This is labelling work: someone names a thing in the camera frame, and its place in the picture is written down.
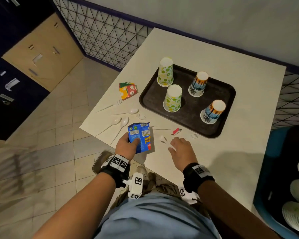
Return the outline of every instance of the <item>geometric line pattern wall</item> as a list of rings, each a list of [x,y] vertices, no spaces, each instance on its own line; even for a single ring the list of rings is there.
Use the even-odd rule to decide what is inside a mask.
[[[122,69],[152,28],[68,1],[53,0],[87,55]]]
[[[152,28],[68,0],[53,0],[85,53],[123,69]],[[299,75],[286,72],[272,129],[299,124]]]

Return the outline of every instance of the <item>hand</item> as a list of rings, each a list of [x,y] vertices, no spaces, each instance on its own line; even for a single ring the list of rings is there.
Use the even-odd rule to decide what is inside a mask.
[[[136,138],[133,142],[128,142],[128,132],[125,133],[116,144],[115,153],[131,161],[136,153],[136,147],[140,139]]]
[[[168,148],[168,151],[171,153],[171,158],[178,170],[183,172],[184,168],[190,163],[198,163],[189,141],[186,141],[184,138],[175,137],[171,141],[171,145],[176,148],[176,151],[173,148]]]

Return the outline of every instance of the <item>forearm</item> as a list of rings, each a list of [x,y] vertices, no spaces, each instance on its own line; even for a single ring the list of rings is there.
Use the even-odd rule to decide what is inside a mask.
[[[106,173],[98,174],[59,209],[33,238],[91,238],[106,212],[114,191],[114,179]]]
[[[217,183],[203,182],[198,195],[206,209],[241,238],[279,239],[269,227]]]

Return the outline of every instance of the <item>person's left hand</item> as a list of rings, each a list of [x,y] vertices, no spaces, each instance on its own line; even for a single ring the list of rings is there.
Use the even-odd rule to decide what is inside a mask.
[[[133,142],[128,142],[128,132],[125,133],[116,144],[115,153],[131,161],[136,153],[136,147],[140,139],[136,138]]]

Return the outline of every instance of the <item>blue snack bag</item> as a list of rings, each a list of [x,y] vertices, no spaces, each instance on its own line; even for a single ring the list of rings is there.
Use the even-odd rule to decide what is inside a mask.
[[[128,138],[130,142],[139,138],[141,142],[137,145],[136,153],[150,150],[150,123],[133,123],[128,126]]]

